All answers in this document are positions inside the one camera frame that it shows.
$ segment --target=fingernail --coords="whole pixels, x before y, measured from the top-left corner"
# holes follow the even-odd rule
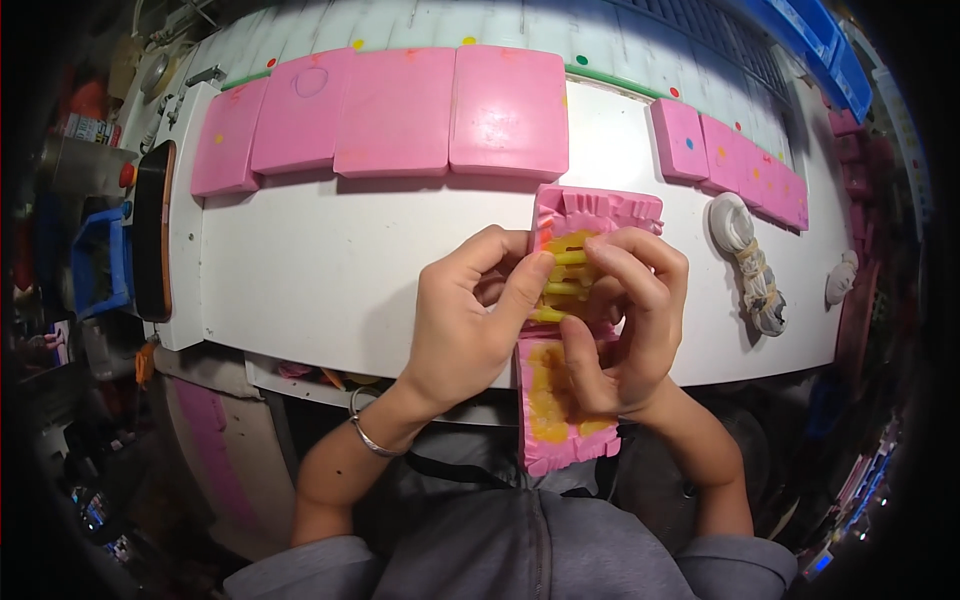
[[[556,265],[557,259],[551,252],[539,252],[534,258],[534,271],[542,276],[549,276]]]

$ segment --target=white workbench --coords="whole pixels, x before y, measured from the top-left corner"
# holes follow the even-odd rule
[[[801,134],[792,145],[808,181],[810,231],[756,220],[789,304],[786,332],[766,338],[744,320],[735,263],[710,239],[710,196],[657,175],[647,104],[567,83],[570,169],[560,183],[660,197],[663,239],[689,258],[684,341],[671,372],[680,385],[792,372],[833,359],[840,311],[826,309],[824,287],[851,246],[849,200],[820,92],[793,85]],[[395,377],[410,348],[420,269],[489,224],[529,228],[535,188],[504,178],[345,180],[325,171],[272,178],[250,195],[207,199],[204,337],[266,356]],[[511,371],[493,385],[511,387]]]

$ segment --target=hand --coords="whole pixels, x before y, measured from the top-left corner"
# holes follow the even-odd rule
[[[486,390],[513,355],[556,265],[550,252],[525,256],[529,238],[490,226],[420,272],[410,361],[397,383],[422,398],[423,418]]]
[[[606,273],[590,290],[588,313],[618,317],[622,309],[627,322],[612,351],[613,366],[601,369],[587,325],[576,317],[561,321],[574,393],[588,413],[641,411],[666,380],[680,345],[689,271],[686,256],[637,228],[588,238],[584,251],[589,262]]]

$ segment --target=bracelet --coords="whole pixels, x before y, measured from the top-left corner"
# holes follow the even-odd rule
[[[383,458],[394,458],[396,456],[403,456],[406,453],[406,450],[403,452],[394,452],[393,450],[388,450],[387,448],[377,444],[363,432],[363,429],[360,428],[360,412],[356,409],[356,398],[360,394],[366,394],[367,396],[380,397],[380,391],[371,388],[371,387],[362,387],[357,388],[353,391],[353,394],[350,394],[350,404],[347,408],[350,412],[350,422],[353,423],[353,426],[356,427],[357,434],[360,436],[360,440],[363,441],[364,445],[370,449],[373,454],[377,456],[382,456]]]

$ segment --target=person's left hand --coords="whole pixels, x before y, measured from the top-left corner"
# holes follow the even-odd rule
[[[550,252],[524,256],[529,237],[489,226],[420,272],[410,360],[397,379],[422,400],[419,417],[483,392],[507,365],[556,264]]]

